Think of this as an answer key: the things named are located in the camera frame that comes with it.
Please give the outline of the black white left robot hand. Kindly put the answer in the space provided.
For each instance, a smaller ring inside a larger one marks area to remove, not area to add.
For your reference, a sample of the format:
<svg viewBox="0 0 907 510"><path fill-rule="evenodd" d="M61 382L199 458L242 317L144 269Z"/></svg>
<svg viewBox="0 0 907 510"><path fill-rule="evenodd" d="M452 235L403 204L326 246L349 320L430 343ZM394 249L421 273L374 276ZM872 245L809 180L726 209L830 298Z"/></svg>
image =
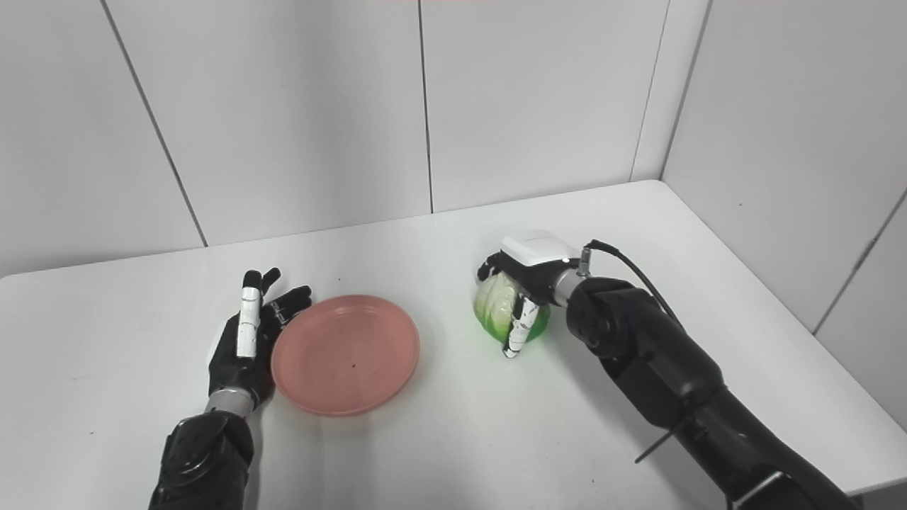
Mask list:
<svg viewBox="0 0 907 510"><path fill-rule="evenodd" d="M278 268L261 273L249 270L241 285L240 308L225 323L208 362L208 406L247 416L274 393L271 359L276 340L302 311L313 304L308 286L291 288L266 300L269 288L281 277Z"/></svg>

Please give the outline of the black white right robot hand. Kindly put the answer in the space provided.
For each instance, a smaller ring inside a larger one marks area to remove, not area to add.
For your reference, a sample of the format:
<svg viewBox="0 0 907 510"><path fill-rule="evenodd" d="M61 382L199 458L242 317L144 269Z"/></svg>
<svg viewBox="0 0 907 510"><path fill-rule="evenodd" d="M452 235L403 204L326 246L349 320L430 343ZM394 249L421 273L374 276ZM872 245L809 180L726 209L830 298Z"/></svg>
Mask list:
<svg viewBox="0 0 907 510"><path fill-rule="evenodd" d="M505 358L516 358L545 332L551 307L565 304L558 284L577 280L579 265L579 252L547 230L508 234L480 265L473 314Z"/></svg>

